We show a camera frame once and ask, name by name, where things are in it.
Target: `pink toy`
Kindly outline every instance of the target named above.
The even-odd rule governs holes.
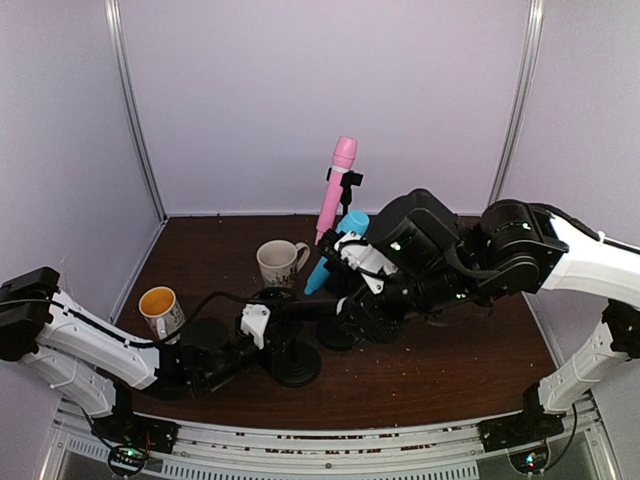
[[[316,226],[318,231],[316,244],[320,241],[324,232],[333,227],[342,195],[342,186],[340,185],[342,175],[351,170],[356,159],[357,149],[358,142],[356,140],[349,137],[340,137],[336,149],[333,151],[333,165],[331,166],[329,186],[327,187],[327,194],[324,197],[320,218],[318,218],[318,225]]]

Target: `blue object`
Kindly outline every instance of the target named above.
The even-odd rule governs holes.
[[[338,233],[356,232],[358,235],[364,235],[367,233],[367,228],[369,228],[369,215],[361,210],[353,210],[340,221],[336,231]],[[313,295],[329,279],[329,270],[325,268],[325,263],[327,263],[327,259],[322,257],[307,280],[307,286],[304,289],[305,295]]]

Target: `white mug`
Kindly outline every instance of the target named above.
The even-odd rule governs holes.
[[[262,245],[256,259],[265,287],[293,288],[310,253],[309,245],[302,242],[294,245],[286,240],[271,240]]]
[[[138,309],[153,334],[159,339],[175,332],[185,322],[184,312],[180,308],[176,294],[169,287],[155,287],[148,290],[140,298]],[[167,343],[176,343],[178,338],[180,335]]]

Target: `cable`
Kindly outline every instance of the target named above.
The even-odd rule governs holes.
[[[498,270],[472,270],[467,268],[460,260],[460,257],[458,257],[457,248],[456,244],[452,243],[451,246],[444,251],[444,258],[447,264],[457,272],[480,280],[495,277],[500,273]]]
[[[563,220],[566,220],[567,222],[569,222],[569,224],[571,224],[572,226],[574,226],[575,228],[580,230],[587,237],[590,237],[593,240],[600,240],[600,235],[598,235],[598,232],[596,232],[595,230],[589,228],[586,224],[584,224],[583,222],[581,222],[577,218],[572,217],[568,213],[564,212],[562,209],[560,209],[560,208],[558,208],[558,207],[556,207],[554,205],[549,205],[547,203],[531,203],[530,205],[532,207],[543,208],[543,209],[553,213],[555,216],[560,217]]]
[[[107,466],[109,467],[109,470],[111,470],[111,473],[124,478],[129,478],[137,475],[144,469],[147,461],[151,458],[151,439],[148,433],[147,444],[145,448],[146,451],[133,445],[110,445],[101,435],[98,434],[95,429],[94,423],[91,420],[91,417],[89,417],[89,414],[87,414],[84,409],[82,409],[82,414],[89,424],[91,434],[98,440],[100,440],[100,442],[109,449],[109,453],[107,454]],[[128,467],[133,467],[133,470],[120,467],[117,464],[114,464],[114,461],[117,461],[123,465],[127,465]]]
[[[564,450],[562,450],[560,455],[558,455],[558,458],[556,458],[553,462],[551,462],[551,465],[548,465],[543,469],[543,472],[545,473],[551,470],[553,467],[555,467],[558,464],[558,462],[562,460],[562,457],[564,457],[565,453],[567,453],[567,451],[569,450],[569,447],[573,442],[573,438],[576,436],[576,430],[578,429],[578,411],[576,410],[576,404],[574,403],[573,405],[571,405],[571,408],[573,409],[574,420],[573,420],[573,428],[571,429],[571,435],[569,436],[569,441],[564,446]]]
[[[338,247],[338,253],[342,253],[342,250],[344,250],[344,248],[348,247],[349,245],[362,245],[362,246],[366,247],[366,246],[368,246],[370,244],[369,244],[369,242],[367,242],[363,238],[354,238],[352,240],[345,240]]]
[[[260,299],[257,298],[262,292],[267,292],[267,293],[275,293],[276,291],[278,292],[282,292],[282,293],[286,293],[288,295],[288,297],[285,298],[276,298],[276,299]],[[224,291],[214,291],[211,292],[210,294],[208,294],[206,297],[204,297],[200,303],[196,306],[196,308],[193,310],[193,312],[191,313],[191,315],[189,315],[189,317],[185,320],[185,322],[180,325],[180,328],[178,328],[177,330],[175,330],[174,332],[172,332],[171,334],[167,335],[165,338],[162,338],[160,340],[152,340],[149,342],[131,342],[128,339],[124,338],[121,335],[118,335],[117,333],[113,332],[112,330],[109,330],[108,328],[104,327],[103,325],[100,325],[98,322],[90,319],[89,317],[87,317],[86,315],[73,310],[71,308],[66,308],[65,305],[63,305],[60,302],[56,302],[54,300],[49,300],[49,299],[43,299],[43,298],[24,298],[24,299],[17,299],[17,300],[7,300],[4,302],[0,302],[0,308],[5,307],[5,306],[11,306],[11,305],[20,305],[20,304],[26,304],[26,303],[46,303],[48,305],[53,305],[55,307],[60,308],[61,310],[65,310],[69,313],[69,315],[72,315],[74,317],[76,317],[78,320],[81,320],[82,322],[86,323],[87,325],[92,326],[93,328],[95,328],[96,330],[104,333],[105,335],[107,335],[108,337],[113,338],[114,340],[117,340],[118,342],[124,343],[129,345],[130,347],[133,348],[140,348],[140,349],[145,349],[145,348],[157,348],[160,346],[165,345],[169,340],[173,340],[175,337],[177,337],[178,335],[180,335],[180,332],[182,331],[182,329],[187,326],[188,324],[190,324],[191,322],[193,322],[198,314],[202,311],[202,309],[209,303],[211,302],[214,298],[218,298],[218,297],[225,297],[233,302],[236,303],[242,303],[242,304],[247,304],[247,303],[259,303],[262,305],[282,305],[283,303],[289,302],[289,301],[294,301],[295,300],[295,293],[289,289],[281,289],[278,287],[269,287],[269,288],[265,288],[263,290],[261,290],[260,292],[256,293],[252,298],[244,298],[244,297],[240,297],[238,295],[234,295],[232,293],[229,292],[224,292]]]
[[[0,308],[10,305],[20,305],[21,303],[46,303],[48,305],[55,305],[56,307],[64,308],[59,302],[54,302],[53,300],[49,300],[46,298],[22,298],[18,300],[7,300],[4,302],[0,302]]]
[[[369,270],[365,270],[362,267],[356,267],[356,272],[361,273],[362,275],[366,275],[367,277],[375,278],[376,280],[389,280],[389,276],[383,273],[371,272]]]

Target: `white wall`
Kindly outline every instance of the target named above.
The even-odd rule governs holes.
[[[170,214],[317,212],[340,135],[377,211],[424,186],[481,212],[527,0],[122,2],[134,90]]]
[[[104,2],[0,6],[0,281],[42,265],[108,317],[155,234]],[[2,478],[35,474],[59,397],[0,363]]]
[[[547,2],[538,67],[505,197],[553,203],[609,236],[640,244],[640,4]],[[568,358],[605,301],[538,295]],[[638,478],[640,366],[594,389],[624,478]]]

